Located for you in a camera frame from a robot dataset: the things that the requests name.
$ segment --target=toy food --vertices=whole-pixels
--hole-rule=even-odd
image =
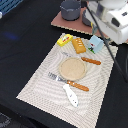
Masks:
[[[80,58],[70,57],[59,65],[61,76],[67,80],[75,81],[81,79],[86,74],[86,64]]]
[[[85,48],[81,38],[73,39],[72,44],[73,44],[77,54],[86,52],[86,48]]]
[[[57,41],[57,44],[62,47],[62,46],[64,46],[65,44],[67,44],[69,41],[71,41],[72,39],[73,39],[73,36],[71,36],[70,34],[67,34],[67,35],[63,36],[62,38],[60,38],[60,39]]]

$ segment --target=orange object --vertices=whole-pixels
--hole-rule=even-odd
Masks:
[[[72,81],[69,81],[69,80],[67,81],[67,84],[69,84],[69,85],[71,85],[73,87],[76,87],[78,89],[81,89],[83,91],[89,91],[89,88],[88,87],[83,86],[83,85],[80,85],[80,84],[77,84],[77,83],[72,82]]]
[[[101,64],[101,62],[100,61],[97,61],[97,60],[92,60],[92,59],[85,58],[85,57],[81,57],[81,59],[83,61],[86,61],[86,62],[89,62],[89,63],[93,63],[93,64],[96,64],[96,65],[100,65]]]
[[[86,52],[86,48],[85,48],[81,38],[73,39],[72,44],[73,44],[77,54]]]

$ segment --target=blue object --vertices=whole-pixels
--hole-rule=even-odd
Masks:
[[[99,52],[104,46],[104,41],[93,35],[88,43],[88,49],[93,53]]]
[[[23,0],[0,0],[0,12],[5,15]]]

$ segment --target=woven placemat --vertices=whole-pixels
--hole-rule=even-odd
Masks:
[[[82,38],[82,42],[87,47],[88,40]],[[110,48],[116,56],[118,48],[115,46],[110,46]],[[70,86],[79,100],[78,107],[75,108],[70,104],[62,88],[64,83],[48,78],[48,72],[60,75],[58,65],[67,58],[61,52],[76,55],[71,42],[63,47],[55,44],[17,98],[78,128],[94,128],[113,67],[113,60],[105,46],[97,54],[93,54],[88,49],[86,53],[79,54],[81,57],[99,60],[102,64],[97,66],[85,62],[88,69],[87,74],[83,79],[76,81],[87,86],[90,89],[89,92]]]

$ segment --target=small white item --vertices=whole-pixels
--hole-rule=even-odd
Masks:
[[[70,89],[69,84],[65,84],[63,89],[66,91],[69,101],[74,107],[78,106],[78,99],[76,94]]]
[[[0,12],[0,19],[2,18],[2,12]]]

